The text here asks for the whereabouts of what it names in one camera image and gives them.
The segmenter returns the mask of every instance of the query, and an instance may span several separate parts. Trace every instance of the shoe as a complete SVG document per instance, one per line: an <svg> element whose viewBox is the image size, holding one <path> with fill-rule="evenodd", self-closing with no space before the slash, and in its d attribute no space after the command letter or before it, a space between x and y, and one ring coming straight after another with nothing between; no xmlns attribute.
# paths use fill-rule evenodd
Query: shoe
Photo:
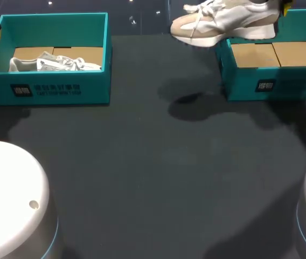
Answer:
<svg viewBox="0 0 306 259"><path fill-rule="evenodd" d="M101 66L87 63L82 58L71 59L64 56L54 56L48 52L43 52L37 59L21 60L11 58L9 62L10 72L79 70L101 70Z"/></svg>
<svg viewBox="0 0 306 259"><path fill-rule="evenodd" d="M185 5L189 14L173 21L171 35L189 45L212 47L224 38L271 39L280 15L280 0L207 0Z"/></svg>

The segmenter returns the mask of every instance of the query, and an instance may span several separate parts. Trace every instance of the table surface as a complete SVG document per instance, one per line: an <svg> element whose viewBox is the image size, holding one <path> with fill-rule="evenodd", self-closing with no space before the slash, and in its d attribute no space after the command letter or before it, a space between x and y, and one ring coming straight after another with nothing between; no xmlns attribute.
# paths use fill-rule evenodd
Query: table surface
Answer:
<svg viewBox="0 0 306 259"><path fill-rule="evenodd" d="M133 12L52 1L3 0L0 13L105 10L118 21L110 106L0 107L0 140L47 172L63 259L297 258L306 103L228 103L213 50L162 35L181 1L134 0Z"/></svg>

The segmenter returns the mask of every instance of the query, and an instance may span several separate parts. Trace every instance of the cardboard box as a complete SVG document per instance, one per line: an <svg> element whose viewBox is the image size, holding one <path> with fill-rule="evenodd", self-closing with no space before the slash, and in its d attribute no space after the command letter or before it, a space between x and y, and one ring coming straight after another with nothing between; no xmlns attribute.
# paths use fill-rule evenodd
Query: cardboard box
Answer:
<svg viewBox="0 0 306 259"><path fill-rule="evenodd" d="M306 99L306 10L281 17L274 39L228 39L216 53L228 100Z"/></svg>
<svg viewBox="0 0 306 259"><path fill-rule="evenodd" d="M0 24L0 105L110 102L112 44L107 13L3 15ZM36 59L43 51L81 57L102 70L8 72L10 58Z"/></svg>

